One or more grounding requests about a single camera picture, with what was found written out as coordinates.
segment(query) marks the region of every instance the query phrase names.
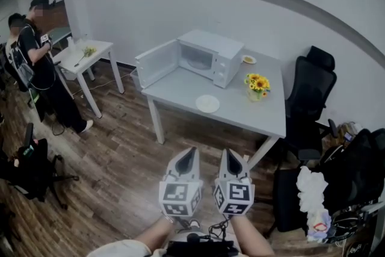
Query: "baseboard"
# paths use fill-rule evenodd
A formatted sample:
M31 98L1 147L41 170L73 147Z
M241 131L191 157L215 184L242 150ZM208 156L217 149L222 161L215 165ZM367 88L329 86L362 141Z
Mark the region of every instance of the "baseboard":
M104 59L104 58L99 59L99 61L111 63L109 59ZM125 67L126 69L134 70L134 69L137 68L135 66L131 66L130 64L122 63L122 62L119 62L119 61L116 61L116 63L117 63L118 66Z

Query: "white plate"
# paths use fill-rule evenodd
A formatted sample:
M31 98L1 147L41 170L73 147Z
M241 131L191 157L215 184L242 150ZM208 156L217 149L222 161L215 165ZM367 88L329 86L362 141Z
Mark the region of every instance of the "white plate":
M196 99L195 105L204 113L214 113L219 109L220 103L215 96L205 94Z
M246 60L245 60L246 57L251 58L251 62L246 61ZM254 64L254 63L257 62L257 59L255 59L253 56L250 56L250 55L244 55L244 56L242 57L242 60L243 60L243 62L246 62L246 63L248 63L248 64Z

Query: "tabletop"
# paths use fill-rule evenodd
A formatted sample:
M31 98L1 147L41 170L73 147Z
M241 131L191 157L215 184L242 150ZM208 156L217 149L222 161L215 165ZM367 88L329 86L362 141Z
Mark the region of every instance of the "tabletop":
M56 44L61 39L69 36L71 34L71 29L69 27L54 28L48 31L48 34L52 37L52 43Z
M257 59L256 64L242 63L238 73L225 88L217 87L211 79L178 67L156 83L142 90L142 94L165 104L200 114L221 122L236 125L265 135L286 136L285 97L280 61L252 51L244 51ZM259 102L247 97L246 74L258 73L270 81L271 92ZM196 107L196 99L204 94L215 96L220 108L203 113Z
M86 46L96 48L96 52L89 57L84 57L80 62L79 60L83 57L83 48ZM84 72L97 60L99 60L104 52L109 50L113 46L110 42L102 42L95 40L86 40L75 44L76 51L71 52L69 48L63 49L60 53L54 56L54 62L61 61L59 64L63 69L77 74Z

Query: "open microwave door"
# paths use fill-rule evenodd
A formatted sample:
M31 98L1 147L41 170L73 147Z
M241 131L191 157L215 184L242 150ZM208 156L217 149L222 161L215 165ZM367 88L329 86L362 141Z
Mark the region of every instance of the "open microwave door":
M179 42L172 40L136 56L139 81L142 88L171 73L178 67Z

